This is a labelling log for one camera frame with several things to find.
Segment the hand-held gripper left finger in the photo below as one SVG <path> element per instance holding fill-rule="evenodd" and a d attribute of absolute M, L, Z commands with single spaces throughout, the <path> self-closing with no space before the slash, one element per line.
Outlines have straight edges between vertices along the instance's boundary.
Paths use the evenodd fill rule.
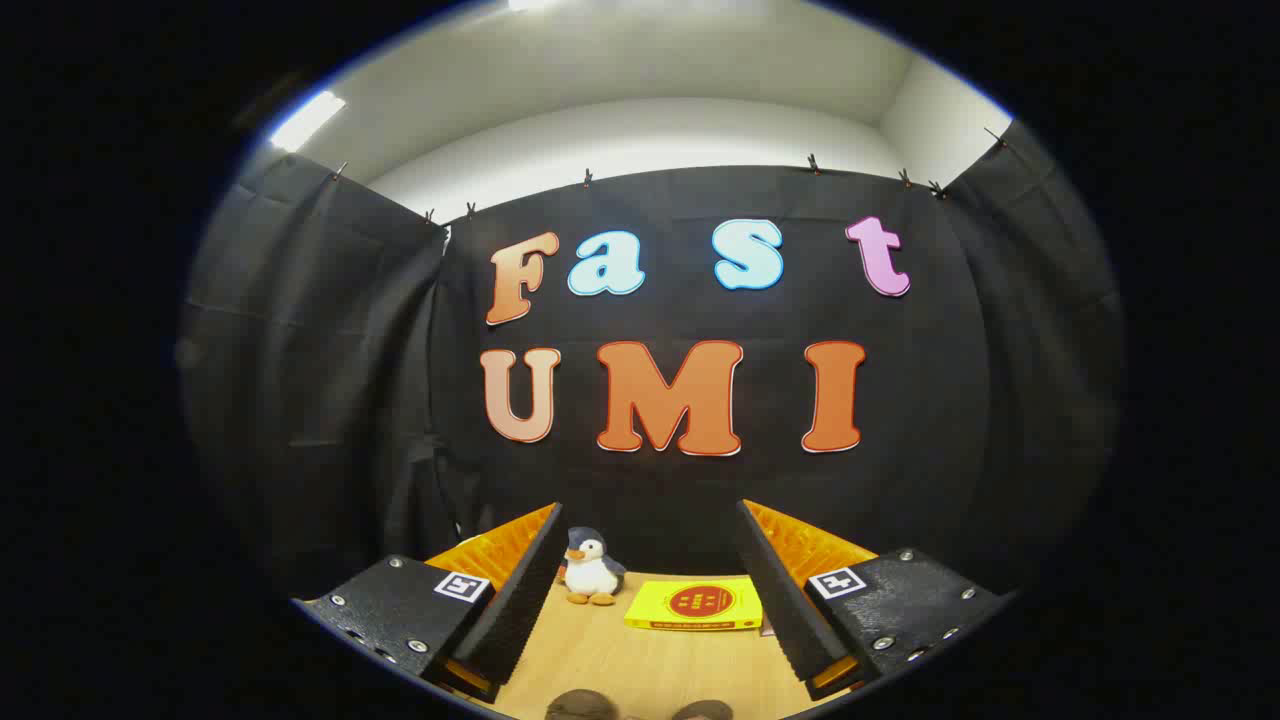
<path fill-rule="evenodd" d="M 492 703 L 558 577 L 564 538 L 563 507 L 549 503 L 429 560 L 389 555 L 293 605 L 417 685 Z"/>

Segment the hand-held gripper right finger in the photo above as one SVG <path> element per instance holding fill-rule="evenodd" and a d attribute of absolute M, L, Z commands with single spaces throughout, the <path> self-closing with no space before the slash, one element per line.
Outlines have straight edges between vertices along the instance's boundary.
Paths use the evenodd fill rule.
<path fill-rule="evenodd" d="M 737 551 L 814 701 L 910 671 L 1005 609 L 920 550 L 872 552 L 763 503 L 737 503 Z"/>

